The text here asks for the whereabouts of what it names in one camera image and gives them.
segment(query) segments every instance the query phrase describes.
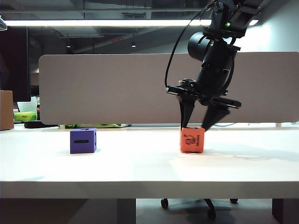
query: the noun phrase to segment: ceiling light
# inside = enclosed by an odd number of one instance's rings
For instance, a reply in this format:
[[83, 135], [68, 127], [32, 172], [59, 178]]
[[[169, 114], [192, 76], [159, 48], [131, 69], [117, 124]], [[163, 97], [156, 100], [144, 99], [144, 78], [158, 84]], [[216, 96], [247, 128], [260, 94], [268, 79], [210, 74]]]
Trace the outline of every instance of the ceiling light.
[[253, 20], [253, 21], [251, 21], [251, 22], [249, 23], [249, 25], [250, 25], [250, 26], [254, 26], [254, 25], [256, 25], [257, 22], [258, 22], [258, 20]]
[[[100, 27], [169, 27], [186, 26], [190, 20], [10, 20], [8, 26], [100, 26]], [[208, 26], [211, 20], [193, 20], [190, 26]]]

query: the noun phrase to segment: purple cube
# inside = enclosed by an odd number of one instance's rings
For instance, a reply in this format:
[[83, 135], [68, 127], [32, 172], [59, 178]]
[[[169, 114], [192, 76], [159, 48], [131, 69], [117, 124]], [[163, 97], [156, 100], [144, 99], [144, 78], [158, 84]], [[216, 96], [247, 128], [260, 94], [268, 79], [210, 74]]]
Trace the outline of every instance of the purple cube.
[[97, 129], [83, 128], [71, 130], [71, 154], [94, 153], [97, 148]]

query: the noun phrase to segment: desk divider panel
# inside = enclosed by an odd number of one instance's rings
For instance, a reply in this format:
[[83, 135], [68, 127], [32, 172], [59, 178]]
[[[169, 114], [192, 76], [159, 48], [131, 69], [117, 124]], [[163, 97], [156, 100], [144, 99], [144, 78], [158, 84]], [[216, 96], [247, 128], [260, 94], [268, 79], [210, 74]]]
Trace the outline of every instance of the desk divider panel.
[[[46, 124], [180, 123], [166, 93], [170, 54], [45, 55], [39, 61], [41, 120]], [[176, 54], [168, 84], [196, 79], [201, 62]], [[299, 53], [239, 52], [228, 98], [242, 102], [221, 122], [299, 120]], [[190, 122], [207, 107], [196, 102]]]

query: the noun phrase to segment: computer monitor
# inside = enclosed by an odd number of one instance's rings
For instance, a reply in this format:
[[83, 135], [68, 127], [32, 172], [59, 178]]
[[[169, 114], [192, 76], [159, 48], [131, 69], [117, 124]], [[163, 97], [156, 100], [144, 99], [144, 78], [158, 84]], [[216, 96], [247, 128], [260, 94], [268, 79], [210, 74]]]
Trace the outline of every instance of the computer monitor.
[[13, 91], [13, 101], [30, 101], [28, 28], [0, 32], [0, 88]]

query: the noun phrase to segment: cardboard box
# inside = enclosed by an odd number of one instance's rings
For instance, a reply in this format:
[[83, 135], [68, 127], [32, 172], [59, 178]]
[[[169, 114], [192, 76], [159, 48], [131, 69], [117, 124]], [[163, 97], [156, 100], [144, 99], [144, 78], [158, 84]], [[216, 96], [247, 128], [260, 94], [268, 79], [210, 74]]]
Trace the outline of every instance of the cardboard box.
[[0, 130], [14, 128], [13, 92], [0, 90]]

